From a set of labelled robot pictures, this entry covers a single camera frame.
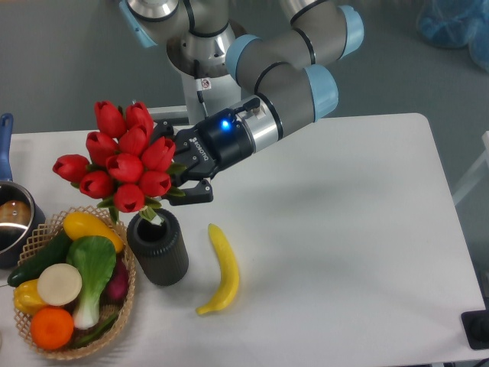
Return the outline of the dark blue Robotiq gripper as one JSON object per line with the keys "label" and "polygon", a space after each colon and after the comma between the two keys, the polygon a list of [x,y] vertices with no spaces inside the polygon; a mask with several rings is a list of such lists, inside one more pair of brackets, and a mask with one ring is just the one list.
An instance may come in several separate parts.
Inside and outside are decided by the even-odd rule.
{"label": "dark blue Robotiq gripper", "polygon": [[[194,187],[180,189],[171,187],[162,196],[171,206],[185,206],[213,201],[210,182],[218,172],[223,171],[254,152],[251,138],[238,119],[243,108],[225,109],[191,128],[177,132],[173,161],[185,167],[175,174],[173,182],[179,187],[187,181],[198,181]],[[173,140],[175,129],[167,120],[157,120],[151,134],[150,145],[160,138]]]}

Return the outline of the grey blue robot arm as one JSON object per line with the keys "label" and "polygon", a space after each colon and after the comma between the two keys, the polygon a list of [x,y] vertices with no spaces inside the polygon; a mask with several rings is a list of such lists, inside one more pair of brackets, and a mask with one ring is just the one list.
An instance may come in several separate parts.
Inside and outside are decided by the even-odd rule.
{"label": "grey blue robot arm", "polygon": [[283,1],[290,29],[265,41],[228,13],[227,1],[122,1],[144,47],[163,46],[180,74],[185,106],[153,108],[157,137],[176,142],[166,199],[208,203],[211,179],[338,105],[327,66],[364,39],[359,13],[330,1]]}

